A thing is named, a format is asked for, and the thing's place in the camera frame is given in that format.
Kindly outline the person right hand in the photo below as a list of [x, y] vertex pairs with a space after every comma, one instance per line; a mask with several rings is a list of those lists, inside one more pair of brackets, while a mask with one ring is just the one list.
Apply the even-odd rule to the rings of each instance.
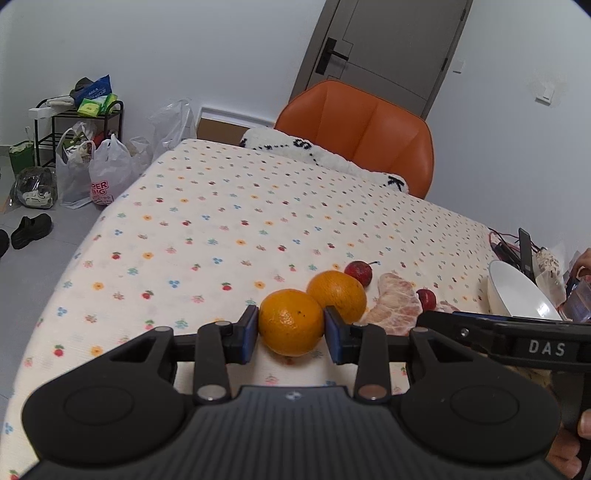
[[580, 440], [590, 439], [590, 417], [590, 410], [581, 415], [576, 436], [561, 428], [547, 455], [548, 462], [568, 479], [573, 479], [582, 469], [582, 462], [578, 458]]

